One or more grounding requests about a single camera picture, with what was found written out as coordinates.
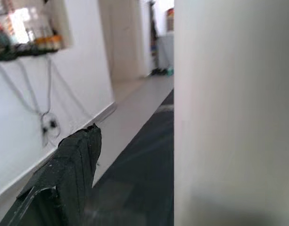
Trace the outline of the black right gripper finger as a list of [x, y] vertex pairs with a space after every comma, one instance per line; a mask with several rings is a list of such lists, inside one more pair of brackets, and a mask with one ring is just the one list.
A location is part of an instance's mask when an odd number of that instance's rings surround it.
[[64, 138], [34, 172], [0, 225], [80, 226], [101, 146], [101, 129], [96, 124]]

